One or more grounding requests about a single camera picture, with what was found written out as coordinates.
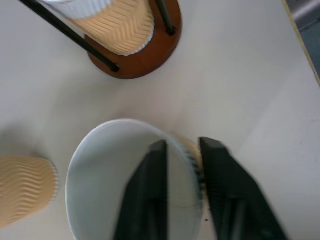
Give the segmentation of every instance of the white paper cup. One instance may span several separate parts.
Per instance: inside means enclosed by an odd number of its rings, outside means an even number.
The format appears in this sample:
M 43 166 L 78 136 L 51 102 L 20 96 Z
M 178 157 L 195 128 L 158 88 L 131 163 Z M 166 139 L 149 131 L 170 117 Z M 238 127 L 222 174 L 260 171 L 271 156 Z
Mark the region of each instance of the white paper cup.
M 169 239 L 196 239 L 203 203 L 196 160 L 172 135 L 133 119 L 93 129 L 72 157 L 65 201 L 75 239 L 113 239 L 126 185 L 159 140 L 168 149 Z
M 148 0 L 38 0 L 117 54 L 140 52 L 154 35 Z

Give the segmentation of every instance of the table surface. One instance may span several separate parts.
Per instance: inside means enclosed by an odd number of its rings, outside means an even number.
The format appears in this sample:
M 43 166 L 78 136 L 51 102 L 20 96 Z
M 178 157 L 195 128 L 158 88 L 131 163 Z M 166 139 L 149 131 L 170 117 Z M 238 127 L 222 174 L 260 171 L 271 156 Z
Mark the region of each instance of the table surface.
M 180 7 L 171 58 L 147 76 L 118 80 L 18 1 L 0 1 L 0 153 L 49 158 L 61 185 L 50 206 L 2 229 L 2 240 L 73 239 L 70 160 L 90 130 L 118 118 L 222 141 L 258 180 L 290 238 L 319 238 L 320 91 L 283 3 Z M 211 224 L 203 222 L 200 240 L 213 239 Z

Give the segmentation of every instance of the cup rim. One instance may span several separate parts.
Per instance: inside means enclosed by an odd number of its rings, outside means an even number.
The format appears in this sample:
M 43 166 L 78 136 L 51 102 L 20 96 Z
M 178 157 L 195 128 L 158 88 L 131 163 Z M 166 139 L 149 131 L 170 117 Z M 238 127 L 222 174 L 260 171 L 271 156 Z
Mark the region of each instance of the cup rim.
M 79 146 L 76 148 L 74 154 L 72 155 L 69 167 L 68 167 L 68 171 L 67 171 L 67 175 L 66 175 L 66 180 L 65 180 L 65 208 L 66 208 L 66 216 L 67 216 L 67 220 L 68 220 L 68 224 L 69 227 L 71 229 L 72 235 L 74 237 L 75 240 L 77 240 L 76 234 L 74 233 L 71 221 L 70 221 L 70 214 L 69 214 L 69 208 L 68 208 L 68 181 L 69 181 L 69 173 L 70 173 L 70 169 L 72 167 L 73 162 L 75 161 L 75 158 L 77 157 L 79 151 L 82 149 L 82 147 L 86 144 L 87 139 L 90 138 L 91 136 L 93 136 L 94 134 L 96 134 L 97 132 L 99 132 L 101 129 L 110 126 L 110 125 L 114 125 L 114 124 L 119 124 L 119 123 L 130 123 L 130 124 L 137 124 L 141 127 L 146 128 L 147 130 L 153 132 L 156 135 L 162 136 L 166 141 L 168 145 L 172 145 L 176 148 L 176 150 L 178 151 L 178 153 L 186 160 L 186 162 L 188 163 L 188 168 L 189 171 L 192 175 L 193 178 L 193 183 L 194 183 L 194 189 L 196 191 L 196 194 L 199 197 L 199 202 L 200 202 L 200 209 L 202 212 L 202 208 L 203 208 L 203 197 L 202 197 L 202 190 L 201 190 L 201 185 L 200 185 L 200 176 L 197 175 L 194 167 L 193 167 L 193 163 L 190 160 L 190 156 L 188 156 L 188 153 L 186 152 L 186 150 L 184 149 L 182 143 L 180 143 L 178 140 L 176 140 L 174 138 L 174 136 L 172 136 L 171 134 L 159 129 L 156 126 L 153 126 L 147 122 L 144 121 L 140 121 L 137 119 L 131 119 L 131 118 L 120 118 L 120 119 L 114 119 L 114 120 L 110 120 L 107 122 L 104 122 L 102 124 L 100 124 L 99 126 L 95 127 L 94 129 L 92 129 L 85 137 L 84 139 L 81 141 L 81 143 L 79 144 Z

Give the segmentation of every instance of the paper cup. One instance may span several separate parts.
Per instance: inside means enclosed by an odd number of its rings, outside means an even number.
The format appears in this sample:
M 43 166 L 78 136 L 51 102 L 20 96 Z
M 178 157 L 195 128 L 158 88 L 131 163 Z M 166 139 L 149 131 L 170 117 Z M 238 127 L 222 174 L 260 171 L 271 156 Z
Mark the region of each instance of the paper cup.
M 168 149 L 169 239 L 196 239 L 203 204 L 197 161 L 174 136 L 133 119 L 98 126 L 72 157 L 65 196 L 75 239 L 113 239 L 126 185 L 159 140 Z
M 154 34 L 148 0 L 42 0 L 118 55 L 140 52 Z
M 40 211 L 57 190 L 57 172 L 50 161 L 0 156 L 0 227 Z

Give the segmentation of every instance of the wooden base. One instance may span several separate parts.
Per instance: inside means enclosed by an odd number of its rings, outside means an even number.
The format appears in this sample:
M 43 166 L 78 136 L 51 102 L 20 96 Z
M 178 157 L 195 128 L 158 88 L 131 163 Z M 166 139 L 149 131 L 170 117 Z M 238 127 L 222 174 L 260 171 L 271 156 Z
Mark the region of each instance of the wooden base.
M 156 5 L 156 1 L 149 0 L 155 22 L 154 34 L 149 44 L 136 54 L 120 56 L 107 50 L 86 35 L 86 41 L 109 60 L 116 63 L 120 70 L 118 72 L 112 72 L 109 67 L 89 54 L 93 64 L 101 71 L 118 79 L 136 79 L 153 72 L 164 64 L 176 49 L 182 30 L 182 17 L 177 0 L 164 0 L 164 2 L 176 29 L 173 36 L 170 36 L 167 33 L 166 26 Z

